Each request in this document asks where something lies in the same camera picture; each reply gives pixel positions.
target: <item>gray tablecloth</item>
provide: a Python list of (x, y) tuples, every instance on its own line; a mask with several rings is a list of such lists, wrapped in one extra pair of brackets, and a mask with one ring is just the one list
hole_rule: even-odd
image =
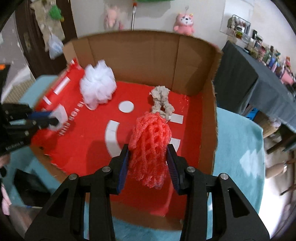
[(214, 80), (218, 106), (242, 114), (250, 103), (296, 132), (296, 102), (279, 78), (229, 41), (223, 52)]

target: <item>metal screw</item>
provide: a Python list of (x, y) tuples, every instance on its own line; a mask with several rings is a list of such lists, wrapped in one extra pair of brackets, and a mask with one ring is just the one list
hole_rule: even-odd
[(105, 167), (102, 168), (102, 171), (103, 172), (110, 172), (111, 168), (109, 166), (105, 166)]
[(220, 177), (221, 177), (223, 180), (227, 180), (229, 176), (228, 176), (226, 173), (221, 173)]
[(77, 175), (76, 174), (71, 174), (70, 176), (69, 176), (69, 179), (70, 180), (75, 180), (77, 178)]
[(194, 167), (187, 167), (187, 171), (188, 172), (195, 172), (195, 168)]

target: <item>pink bottle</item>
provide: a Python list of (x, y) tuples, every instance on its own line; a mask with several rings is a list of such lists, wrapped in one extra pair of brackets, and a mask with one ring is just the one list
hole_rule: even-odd
[(273, 73), (275, 72), (276, 67), (277, 67), (277, 62), (275, 61), (275, 62), (274, 62), (274, 65), (273, 65), (272, 68), (271, 68), (271, 71), (272, 71)]

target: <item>brown door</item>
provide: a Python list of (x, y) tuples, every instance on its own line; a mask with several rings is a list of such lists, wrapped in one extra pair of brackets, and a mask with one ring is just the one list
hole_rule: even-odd
[[(59, 74), (66, 67), (66, 59), (61, 55), (51, 60), (49, 53), (45, 52), (42, 33), (35, 19), (34, 10), (30, 8), (31, 3), (30, 0), (25, 0), (15, 11), (16, 25), (24, 56), (35, 78), (42, 74)], [(65, 21), (62, 23), (65, 35), (63, 43), (65, 44), (71, 39), (77, 38), (71, 2), (68, 0), (56, 0), (56, 3), (62, 10), (62, 15), (65, 18)]]

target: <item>red foam net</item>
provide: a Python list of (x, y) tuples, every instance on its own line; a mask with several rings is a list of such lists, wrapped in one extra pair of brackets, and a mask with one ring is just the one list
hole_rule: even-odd
[(137, 118), (128, 146), (131, 152), (129, 175), (144, 186), (160, 189), (168, 174), (166, 148), (171, 137), (172, 131), (159, 112), (145, 112)]

